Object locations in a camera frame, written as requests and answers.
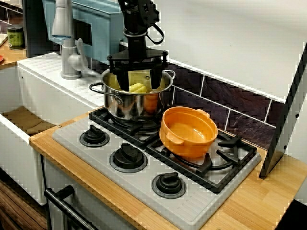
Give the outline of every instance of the wooden countertop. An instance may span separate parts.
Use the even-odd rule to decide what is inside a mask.
[[[26,49],[11,50],[8,40],[0,47],[0,55],[4,57],[4,60],[0,62],[0,69],[16,66],[17,61],[27,58]]]
[[[62,124],[69,125],[81,115]],[[178,229],[120,186],[92,168],[52,139],[54,127],[30,137],[30,145],[62,169],[107,206],[138,229]],[[292,202],[307,176],[307,165],[288,155],[262,180],[259,173],[266,152],[258,149],[262,161],[222,204],[202,230],[272,230]]]

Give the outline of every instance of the burner grate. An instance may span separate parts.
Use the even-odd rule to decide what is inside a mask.
[[[231,140],[233,137],[230,135],[227,135],[225,133],[222,133],[219,131],[218,139],[221,139],[222,141]],[[163,145],[160,139],[155,140],[153,143],[147,146],[147,153],[155,157],[156,159],[160,160],[167,166],[173,168],[174,170],[180,172],[181,174],[185,175],[187,178],[193,180],[194,182],[198,183],[199,185],[207,188],[208,190],[212,191],[215,194],[219,194],[222,189],[238,174],[238,172],[256,155],[257,149],[249,144],[243,143],[242,141],[239,141],[236,146],[233,146],[234,151],[233,154],[224,153],[222,152],[222,155],[227,155],[227,157],[232,157],[232,160],[228,159],[226,160],[225,164],[222,165],[216,165],[213,166],[211,158],[209,154],[206,154],[204,163],[202,165],[195,164],[192,162],[189,162],[188,160],[177,156],[173,154],[171,151],[169,151],[167,148],[163,148],[161,151],[157,150]],[[242,159],[238,159],[238,148],[241,148],[243,150],[246,150],[248,153],[247,155]],[[174,156],[178,161],[174,161],[171,159],[171,155]],[[186,164],[186,166],[190,166],[193,168],[196,168],[196,171],[192,171],[185,165],[182,165],[182,163]],[[227,175],[219,182],[214,183],[213,181],[209,180],[209,178],[206,177],[206,174],[209,171],[218,171],[229,168],[229,172]]]
[[[160,124],[154,120],[151,122],[127,123],[115,119],[106,108],[91,112],[89,119],[140,149],[145,149],[149,143],[159,138]]]

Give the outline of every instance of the gray faucet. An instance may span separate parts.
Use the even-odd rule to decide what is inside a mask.
[[[56,14],[52,26],[52,36],[56,39],[63,40],[61,77],[68,80],[80,78],[81,71],[88,69],[88,61],[83,51],[82,39],[79,38],[76,44],[73,36],[71,0],[56,1]]]

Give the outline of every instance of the metal pot rim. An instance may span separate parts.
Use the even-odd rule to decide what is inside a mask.
[[[108,89],[111,89],[111,90],[113,90],[113,91],[116,91],[117,93],[122,93],[122,94],[126,94],[126,95],[135,95],[135,96],[137,96],[137,95],[150,95],[150,94],[156,94],[156,93],[160,93],[160,92],[163,92],[163,91],[168,90],[168,89],[173,85],[173,78],[172,78],[167,72],[165,72],[165,70],[163,70],[162,74],[165,74],[166,76],[168,76],[169,81],[170,81],[169,85],[168,85],[165,89],[163,89],[163,90],[161,90],[161,91],[149,92],[149,93],[130,93],[130,92],[123,92],[123,91],[115,90],[115,89],[109,87],[109,86],[104,82],[104,80],[103,80],[104,76],[107,75],[107,74],[109,74],[109,73],[110,73],[110,69],[107,69],[107,70],[105,70],[105,71],[101,74],[100,80],[101,80],[101,82],[103,83],[103,85],[105,85]]]

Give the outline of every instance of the green jar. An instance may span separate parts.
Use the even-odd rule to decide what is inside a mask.
[[[9,47],[12,50],[21,50],[25,48],[24,28],[22,25],[8,26]]]

